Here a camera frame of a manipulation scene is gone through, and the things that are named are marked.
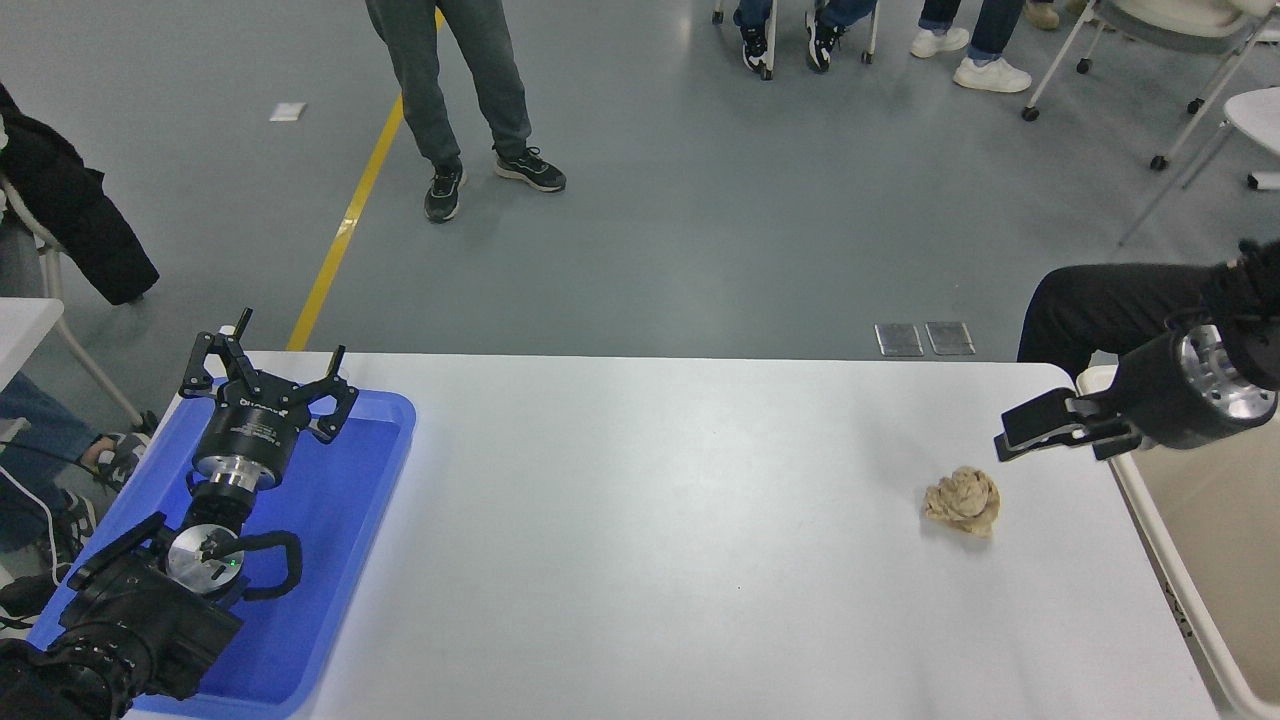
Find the jeans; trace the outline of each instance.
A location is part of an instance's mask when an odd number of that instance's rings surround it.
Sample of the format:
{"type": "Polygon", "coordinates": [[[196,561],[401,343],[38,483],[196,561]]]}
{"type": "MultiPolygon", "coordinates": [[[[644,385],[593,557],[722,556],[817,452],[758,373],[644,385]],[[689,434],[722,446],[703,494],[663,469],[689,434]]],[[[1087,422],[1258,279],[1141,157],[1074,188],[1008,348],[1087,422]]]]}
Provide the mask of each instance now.
{"type": "MultiPolygon", "coordinates": [[[[948,29],[959,9],[960,0],[924,0],[919,24],[924,29],[948,29]]],[[[974,60],[1000,58],[1018,27],[1021,10],[1023,0],[982,0],[978,23],[974,24],[973,38],[969,41],[969,56],[974,60]]]]}
{"type": "MultiPolygon", "coordinates": [[[[768,19],[773,0],[740,0],[733,22],[739,27],[759,27],[768,19]]],[[[876,0],[831,0],[822,9],[822,24],[827,27],[849,27],[872,14],[876,0]]]]}
{"type": "MultiPolygon", "coordinates": [[[[0,418],[26,418],[31,428],[18,433],[13,442],[27,445],[79,461],[79,456],[97,438],[79,418],[46,395],[36,383],[18,373],[0,389],[0,418]]],[[[61,460],[19,447],[4,447],[0,466],[9,471],[32,495],[56,515],[65,509],[61,491],[54,478],[68,465],[61,460]]],[[[0,552],[29,544],[46,530],[45,512],[26,495],[0,477],[0,552]]]]}
{"type": "Polygon", "coordinates": [[[1050,363],[1075,378],[1101,350],[1124,355],[1165,332],[1165,319],[1199,305],[1210,268],[1078,265],[1044,275],[1023,320],[1019,363],[1050,363]]]}
{"type": "Polygon", "coordinates": [[[531,132],[525,86],[516,69],[502,0],[365,0],[387,44],[404,97],[404,122],[417,149],[438,170],[462,165],[440,92],[435,8],[439,6],[471,69],[480,113],[504,158],[525,151],[531,132]]]}

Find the yellow floor line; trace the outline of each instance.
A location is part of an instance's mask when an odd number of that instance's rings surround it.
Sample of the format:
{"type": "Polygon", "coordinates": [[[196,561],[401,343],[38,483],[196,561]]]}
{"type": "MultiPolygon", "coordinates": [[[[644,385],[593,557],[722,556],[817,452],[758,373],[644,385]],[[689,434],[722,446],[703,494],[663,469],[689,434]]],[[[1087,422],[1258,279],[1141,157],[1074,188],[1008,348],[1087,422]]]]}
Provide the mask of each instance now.
{"type": "MultiPolygon", "coordinates": [[[[436,9],[435,28],[440,29],[443,22],[444,15],[436,9]]],[[[316,319],[320,316],[320,309],[324,307],[324,301],[329,296],[333,278],[338,274],[342,258],[347,254],[347,246],[351,245],[351,236],[356,233],[356,224],[360,223],[360,215],[365,211],[365,202],[369,201],[369,193],[374,190],[378,173],[381,172],[383,161],[387,160],[387,151],[390,149],[392,141],[396,140],[396,131],[399,129],[403,119],[404,99],[397,97],[392,105],[392,111],[387,115],[387,124],[383,126],[383,133],[378,136],[378,143],[374,145],[374,152],[369,156],[369,163],[365,165],[365,173],[360,176],[360,183],[356,184],[356,193],[352,195],[351,204],[347,205],[347,213],[342,217],[342,223],[338,225],[338,234],[334,236],[333,243],[329,245],[329,254],[325,255],[324,264],[320,265],[316,282],[311,284],[311,293],[307,295],[307,302],[302,306],[298,322],[293,325],[293,333],[289,334],[289,343],[284,346],[285,350],[306,350],[307,338],[311,337],[311,331],[316,327],[316,319]]]]}

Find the white sneaker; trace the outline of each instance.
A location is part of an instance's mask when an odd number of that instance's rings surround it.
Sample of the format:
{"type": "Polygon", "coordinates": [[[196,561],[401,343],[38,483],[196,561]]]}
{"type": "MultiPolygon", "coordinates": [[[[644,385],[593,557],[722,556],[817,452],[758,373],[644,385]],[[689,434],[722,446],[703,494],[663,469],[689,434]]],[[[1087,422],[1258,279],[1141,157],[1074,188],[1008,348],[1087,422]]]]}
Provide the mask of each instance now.
{"type": "Polygon", "coordinates": [[[946,35],[933,35],[932,29],[920,28],[911,41],[911,55],[916,58],[932,58],[938,53],[950,53],[969,45],[969,31],[963,27],[954,27],[946,35]]]}
{"type": "Polygon", "coordinates": [[[1032,86],[1032,76],[1010,65],[998,58],[978,67],[972,58],[965,58],[951,77],[956,85],[970,90],[989,90],[991,92],[1021,92],[1032,86]]]}

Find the black pants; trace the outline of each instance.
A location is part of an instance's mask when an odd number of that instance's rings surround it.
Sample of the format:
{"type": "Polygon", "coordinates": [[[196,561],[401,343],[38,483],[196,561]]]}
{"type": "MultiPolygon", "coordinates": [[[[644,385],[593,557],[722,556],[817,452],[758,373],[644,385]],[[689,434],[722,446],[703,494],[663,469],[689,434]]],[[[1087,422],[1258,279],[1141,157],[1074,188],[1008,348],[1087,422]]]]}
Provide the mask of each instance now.
{"type": "Polygon", "coordinates": [[[1199,305],[1210,268],[1079,265],[1044,275],[1027,307],[1019,363],[1050,363],[1073,378],[1094,351],[1124,355],[1165,332],[1170,314],[1199,305]]]}
{"type": "Polygon", "coordinates": [[[471,69],[494,150],[504,158],[525,151],[531,132],[529,110],[502,0],[365,0],[365,5],[390,51],[404,97],[404,122],[424,158],[436,169],[462,164],[440,92],[435,8],[444,14],[471,69]]]}

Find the white table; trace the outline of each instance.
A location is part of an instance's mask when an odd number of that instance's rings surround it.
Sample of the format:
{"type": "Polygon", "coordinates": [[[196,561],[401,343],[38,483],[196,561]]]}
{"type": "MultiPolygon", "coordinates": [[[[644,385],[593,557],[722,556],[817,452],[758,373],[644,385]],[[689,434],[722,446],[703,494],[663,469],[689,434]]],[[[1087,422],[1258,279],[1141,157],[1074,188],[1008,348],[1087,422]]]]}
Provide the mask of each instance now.
{"type": "MultiPolygon", "coordinates": [[[[251,356],[298,380],[328,361],[251,356]]],[[[1000,413],[1057,369],[344,368],[419,424],[300,717],[1216,717],[1107,466],[996,461],[1000,413]],[[992,541],[920,518],[964,464],[1000,486],[992,541]]]]}
{"type": "Polygon", "coordinates": [[[22,369],[61,314],[60,300],[0,297],[0,388],[22,369]]]}

